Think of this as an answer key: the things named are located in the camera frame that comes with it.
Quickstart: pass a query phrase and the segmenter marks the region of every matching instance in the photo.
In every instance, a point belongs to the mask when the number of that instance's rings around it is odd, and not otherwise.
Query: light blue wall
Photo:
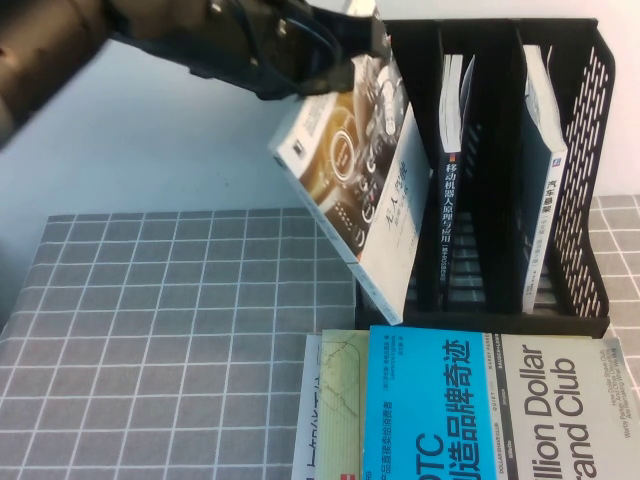
[[[109,44],[0,153],[0,325],[49,215],[298,206],[266,151],[285,109]]]

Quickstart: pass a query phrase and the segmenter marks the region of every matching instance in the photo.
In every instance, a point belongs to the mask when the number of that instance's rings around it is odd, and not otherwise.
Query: black desk organizer
[[[387,22],[387,27],[430,161],[438,158],[443,55],[476,56],[469,121],[473,134],[463,139],[465,158],[471,161],[465,160],[458,208],[468,213],[458,215],[463,220],[456,221],[456,228],[463,234],[460,238],[473,232],[477,258],[472,263],[482,278],[480,287],[459,288],[479,288],[484,302],[454,301],[452,295],[448,304],[439,305],[438,186],[434,172],[412,279],[416,295],[406,302],[405,325],[602,337],[609,326],[609,301],[589,242],[588,219],[615,66],[597,21],[398,20]],[[524,108],[523,44],[540,45],[543,55],[551,49],[549,73],[569,147],[545,257],[548,281],[543,288],[555,297],[555,305],[533,315],[519,313],[522,300],[516,287],[515,265],[518,240],[510,180]],[[470,218],[466,224],[465,217]],[[385,323],[379,312],[367,308],[358,288],[357,328]]]

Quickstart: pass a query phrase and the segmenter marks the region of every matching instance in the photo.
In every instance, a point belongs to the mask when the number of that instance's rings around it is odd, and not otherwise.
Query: book with chinese text
[[[533,313],[564,173],[567,145],[540,47],[525,45],[524,52],[527,82],[515,193],[521,246],[518,260],[522,311]]]
[[[322,337],[307,335],[291,480],[315,480]]]
[[[361,480],[368,356],[368,331],[322,332],[316,480]]]
[[[374,11],[371,0],[347,9]],[[373,303],[397,324],[431,170],[393,54],[353,63],[353,91],[295,102],[271,151]]]
[[[460,174],[462,169],[462,139],[469,88],[473,74],[472,60],[464,74],[463,55],[445,55],[442,89],[439,102],[441,151],[438,164],[440,203],[440,303],[445,305],[451,277],[454,249],[454,228]]]
[[[638,452],[617,339],[371,327],[367,480],[608,480]]]

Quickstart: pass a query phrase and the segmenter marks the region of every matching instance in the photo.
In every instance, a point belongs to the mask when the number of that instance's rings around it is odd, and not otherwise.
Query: blue book spine
[[[364,480],[497,478],[481,333],[372,327],[367,381]]]

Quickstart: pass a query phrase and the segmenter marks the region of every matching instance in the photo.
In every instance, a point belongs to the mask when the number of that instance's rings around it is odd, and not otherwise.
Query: table surface
[[[594,209],[640,383],[640,209]],[[0,479],[289,478],[305,335],[353,304],[304,210],[51,217],[0,339]]]

